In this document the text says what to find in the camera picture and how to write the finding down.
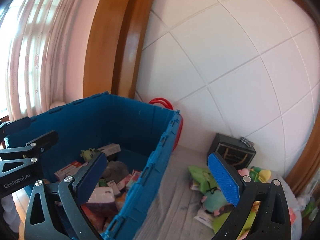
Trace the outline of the green one-eyed monster plush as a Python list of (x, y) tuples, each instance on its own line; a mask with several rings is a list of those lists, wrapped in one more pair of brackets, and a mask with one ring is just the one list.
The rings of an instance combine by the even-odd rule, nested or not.
[(88, 150), (81, 150), (80, 156), (84, 159), (85, 162), (89, 162), (95, 156), (96, 153), (100, 151), (95, 148), (89, 148)]

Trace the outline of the yellow duck plush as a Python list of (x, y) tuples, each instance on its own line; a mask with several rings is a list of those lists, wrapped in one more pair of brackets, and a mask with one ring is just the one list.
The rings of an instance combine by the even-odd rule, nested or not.
[(271, 175), (272, 173), (270, 170), (255, 166), (252, 166), (249, 170), (249, 176), (255, 182), (268, 183), (271, 179)]

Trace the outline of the large green plush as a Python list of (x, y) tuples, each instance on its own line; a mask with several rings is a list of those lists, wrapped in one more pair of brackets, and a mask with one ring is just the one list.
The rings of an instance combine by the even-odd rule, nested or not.
[(260, 201), (254, 202), (252, 207), (244, 205), (234, 208), (227, 204), (214, 212), (212, 228), (214, 239), (245, 239), (248, 236), (256, 218)]

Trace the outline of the pink pig plush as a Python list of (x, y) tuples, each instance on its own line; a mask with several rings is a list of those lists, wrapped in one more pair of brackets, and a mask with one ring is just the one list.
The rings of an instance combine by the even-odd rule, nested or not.
[(238, 173), (242, 177), (244, 177), (244, 176), (248, 176), (249, 177), (249, 170), (247, 168), (243, 168), (243, 169), (238, 170)]

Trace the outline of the teal pig plush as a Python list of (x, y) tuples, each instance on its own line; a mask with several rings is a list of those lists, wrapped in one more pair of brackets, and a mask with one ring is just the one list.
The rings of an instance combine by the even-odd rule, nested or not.
[(213, 193), (207, 192), (201, 199), (202, 207), (208, 214), (218, 217), (224, 213), (229, 213), (234, 206), (229, 204), (220, 190)]

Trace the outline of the white plastic packet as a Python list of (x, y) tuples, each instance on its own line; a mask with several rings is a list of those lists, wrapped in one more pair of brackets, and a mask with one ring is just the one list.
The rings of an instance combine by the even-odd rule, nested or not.
[(199, 209), (194, 219), (204, 224), (208, 228), (213, 229), (214, 217), (210, 213), (206, 213), (202, 207)]

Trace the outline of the black gift box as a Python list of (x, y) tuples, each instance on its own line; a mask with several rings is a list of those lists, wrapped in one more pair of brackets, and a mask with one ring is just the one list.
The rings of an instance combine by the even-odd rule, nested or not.
[(211, 153), (218, 153), (225, 162), (236, 170), (248, 168), (256, 155), (254, 147), (247, 147), (240, 139), (224, 134), (216, 133), (207, 152), (207, 158)]

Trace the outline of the green cloth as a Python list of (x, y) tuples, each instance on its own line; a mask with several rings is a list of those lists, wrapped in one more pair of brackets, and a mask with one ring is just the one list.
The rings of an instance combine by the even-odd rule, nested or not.
[(218, 185), (208, 168), (201, 168), (196, 165), (188, 166), (191, 179), (198, 181), (202, 185), (202, 194), (213, 193)]

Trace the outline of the metal clip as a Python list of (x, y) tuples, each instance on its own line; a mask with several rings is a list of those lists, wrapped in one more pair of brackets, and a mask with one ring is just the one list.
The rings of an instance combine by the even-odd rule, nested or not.
[(249, 141), (247, 138), (245, 137), (241, 137), (240, 138), (240, 141), (245, 144), (247, 147), (253, 147), (254, 146), (254, 143)]

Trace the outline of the colourful small box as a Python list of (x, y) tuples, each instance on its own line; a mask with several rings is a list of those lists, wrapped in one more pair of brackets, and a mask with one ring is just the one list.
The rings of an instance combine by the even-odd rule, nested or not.
[(196, 181), (194, 179), (191, 179), (189, 181), (189, 189), (191, 189), (193, 191), (200, 191), (200, 192), (203, 191), (202, 185), (198, 181)]

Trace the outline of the pink curtain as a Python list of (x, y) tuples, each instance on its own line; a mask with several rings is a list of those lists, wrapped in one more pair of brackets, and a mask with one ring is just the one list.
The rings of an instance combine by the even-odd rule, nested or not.
[(13, 0), (1, 10), (1, 92), (10, 120), (84, 96), (89, 33), (100, 0)]

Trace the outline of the blue plastic crate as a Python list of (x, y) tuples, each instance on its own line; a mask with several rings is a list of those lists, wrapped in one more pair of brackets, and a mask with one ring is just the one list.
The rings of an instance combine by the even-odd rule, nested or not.
[(29, 127), (6, 138), (9, 147), (22, 146), (56, 131), (59, 140), (41, 158), (44, 176), (78, 159), (81, 150), (108, 143), (121, 148), (120, 160), (142, 174), (102, 239), (133, 239), (143, 225), (167, 168), (181, 122), (177, 111), (102, 93), (56, 107), (31, 118)]

